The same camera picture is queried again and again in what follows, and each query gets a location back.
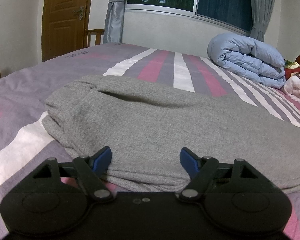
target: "brown door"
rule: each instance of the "brown door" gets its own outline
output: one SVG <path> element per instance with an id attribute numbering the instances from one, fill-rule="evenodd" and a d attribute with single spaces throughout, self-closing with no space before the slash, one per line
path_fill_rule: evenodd
<path id="1" fill-rule="evenodd" d="M 91 0 L 44 0 L 42 61 L 83 48 Z"/>

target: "window frame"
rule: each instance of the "window frame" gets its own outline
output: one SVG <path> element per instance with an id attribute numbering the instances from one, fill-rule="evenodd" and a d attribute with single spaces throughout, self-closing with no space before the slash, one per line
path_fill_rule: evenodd
<path id="1" fill-rule="evenodd" d="M 218 25 L 220 27 L 226 28 L 227 30 L 235 31 L 237 33 L 249 36 L 250 32 L 247 32 L 246 30 L 243 30 L 237 26 L 231 25 L 226 22 L 219 21 L 217 19 L 213 19 L 204 15 L 197 14 L 197 6 L 198 6 L 199 0 L 194 0 L 194 6 L 193 10 L 186 11 L 176 8 L 170 8 L 170 7 L 164 7 L 164 6 L 157 6 L 157 5 L 148 5 L 148 4 L 132 4 L 128 3 L 128 0 L 125 2 L 125 11 L 127 12 L 134 12 L 134 11 L 144 11 L 144 12 L 151 12 L 151 13 L 158 13 L 158 14 L 164 14 L 164 15 L 174 15 L 178 17 L 187 17 L 193 20 L 200 20 L 209 22 L 215 25 Z"/>

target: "folded blue comforter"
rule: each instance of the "folded blue comforter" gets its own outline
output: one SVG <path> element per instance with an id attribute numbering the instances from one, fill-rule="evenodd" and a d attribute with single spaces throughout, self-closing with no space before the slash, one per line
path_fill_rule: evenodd
<path id="1" fill-rule="evenodd" d="M 219 34 L 210 41 L 207 53 L 216 65 L 265 86 L 279 89 L 286 81 L 281 54 L 253 38 Z"/>

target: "bed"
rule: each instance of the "bed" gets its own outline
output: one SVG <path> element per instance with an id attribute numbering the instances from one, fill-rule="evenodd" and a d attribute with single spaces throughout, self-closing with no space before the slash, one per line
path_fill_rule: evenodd
<path id="1" fill-rule="evenodd" d="M 4 195 L 48 157 L 71 157 L 44 129 L 45 99 L 85 75 L 120 75 L 181 90 L 242 101 L 300 127 L 300 103 L 276 89 L 239 77 L 209 59 L 124 43 L 78 50 L 0 79 L 0 202 Z M 112 191 L 124 190 L 106 183 Z M 293 212 L 285 228 L 300 240 L 300 191 L 288 193 Z M 0 239 L 7 229 L 0 216 Z"/>

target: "blanket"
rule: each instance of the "blanket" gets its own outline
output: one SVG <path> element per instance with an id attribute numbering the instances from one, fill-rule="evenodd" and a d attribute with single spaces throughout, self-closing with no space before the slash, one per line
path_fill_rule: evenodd
<path id="1" fill-rule="evenodd" d="M 216 65 L 254 82 L 277 89 L 285 83 L 281 54 L 253 38 L 219 34 L 209 42 L 207 54 Z"/>
<path id="2" fill-rule="evenodd" d="M 189 180 L 179 163 L 182 147 L 225 163 L 240 156 L 281 189 L 300 189 L 300 128 L 233 95 L 92 75 L 45 102 L 47 132 L 72 158 L 110 146 L 106 179 L 126 189 L 181 190 Z"/>
<path id="3" fill-rule="evenodd" d="M 282 87 L 282 92 L 300 102 L 300 75 L 297 74 L 289 78 Z"/>

